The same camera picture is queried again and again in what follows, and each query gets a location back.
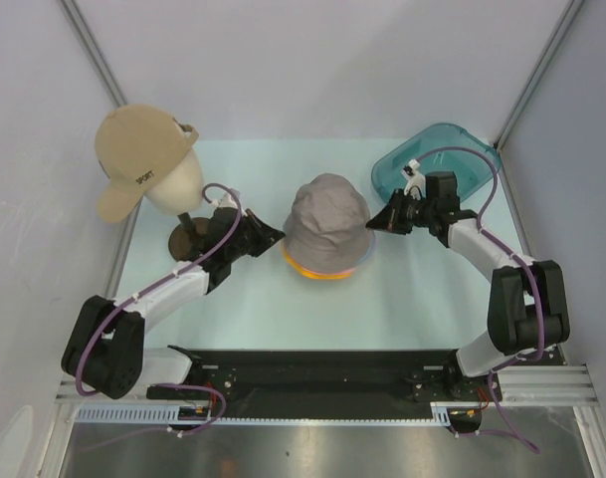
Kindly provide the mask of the yellow bucket hat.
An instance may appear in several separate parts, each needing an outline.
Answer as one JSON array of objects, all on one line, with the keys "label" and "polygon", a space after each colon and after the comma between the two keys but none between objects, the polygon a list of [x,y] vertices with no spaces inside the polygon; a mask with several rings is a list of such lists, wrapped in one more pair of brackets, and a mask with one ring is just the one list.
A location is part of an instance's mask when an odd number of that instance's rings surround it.
[{"label": "yellow bucket hat", "polygon": [[285,247],[282,247],[282,254],[286,260],[286,262],[300,275],[307,279],[319,280],[319,281],[338,281],[335,278],[329,277],[330,273],[320,273],[318,271],[312,271],[304,268],[299,263],[297,263],[287,252]]}]

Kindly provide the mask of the tan baseball cap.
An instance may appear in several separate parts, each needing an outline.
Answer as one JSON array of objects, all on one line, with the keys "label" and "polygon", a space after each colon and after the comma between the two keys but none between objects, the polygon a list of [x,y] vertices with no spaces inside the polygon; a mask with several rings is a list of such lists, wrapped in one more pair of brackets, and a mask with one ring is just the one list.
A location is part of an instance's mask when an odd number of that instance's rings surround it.
[{"label": "tan baseball cap", "polygon": [[144,194],[193,151],[199,133],[149,105],[126,105],[107,114],[95,137],[95,153],[108,178],[97,213],[123,220]]}]

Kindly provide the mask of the grey hat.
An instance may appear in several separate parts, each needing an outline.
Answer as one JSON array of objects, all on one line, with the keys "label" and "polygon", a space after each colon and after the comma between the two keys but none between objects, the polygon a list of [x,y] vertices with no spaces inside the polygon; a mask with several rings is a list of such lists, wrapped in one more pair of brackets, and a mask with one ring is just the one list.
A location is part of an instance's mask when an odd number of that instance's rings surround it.
[{"label": "grey hat", "polygon": [[352,268],[366,252],[370,212],[345,177],[323,173],[301,186],[284,224],[284,247],[301,266],[320,273]]}]

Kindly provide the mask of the teal hat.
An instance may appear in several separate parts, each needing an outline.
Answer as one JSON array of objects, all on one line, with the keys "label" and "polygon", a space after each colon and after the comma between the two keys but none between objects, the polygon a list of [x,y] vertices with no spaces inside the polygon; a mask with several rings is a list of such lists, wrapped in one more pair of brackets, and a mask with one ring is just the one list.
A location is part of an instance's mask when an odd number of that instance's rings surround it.
[{"label": "teal hat", "polygon": [[375,244],[376,244],[375,233],[371,232],[368,248],[367,248],[366,252],[363,254],[363,256],[358,259],[356,266],[360,266],[371,256],[372,252],[374,251]]}]

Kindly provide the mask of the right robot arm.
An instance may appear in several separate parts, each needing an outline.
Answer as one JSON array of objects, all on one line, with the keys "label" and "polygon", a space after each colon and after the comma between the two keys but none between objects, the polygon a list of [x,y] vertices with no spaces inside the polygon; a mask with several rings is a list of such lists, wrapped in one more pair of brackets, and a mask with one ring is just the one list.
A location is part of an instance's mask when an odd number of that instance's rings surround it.
[{"label": "right robot arm", "polygon": [[445,391],[466,399],[478,389],[479,376],[518,359],[540,359],[566,342],[570,324],[560,266],[515,253],[476,212],[461,208],[457,188],[451,171],[417,174],[394,190],[366,227],[396,235],[424,228],[489,281],[487,330],[458,349],[454,367],[443,374]]}]

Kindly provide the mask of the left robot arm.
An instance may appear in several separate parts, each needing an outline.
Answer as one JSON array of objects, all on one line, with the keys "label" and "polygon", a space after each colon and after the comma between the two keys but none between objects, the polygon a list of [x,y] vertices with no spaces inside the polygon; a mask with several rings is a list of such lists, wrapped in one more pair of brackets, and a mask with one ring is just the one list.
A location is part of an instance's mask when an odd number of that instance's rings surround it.
[{"label": "left robot arm", "polygon": [[64,373],[112,399],[126,396],[149,361],[144,336],[184,305],[215,291],[244,256],[258,258],[286,234],[251,210],[218,207],[209,218],[184,213],[170,234],[174,269],[125,299],[83,303],[61,359]]}]

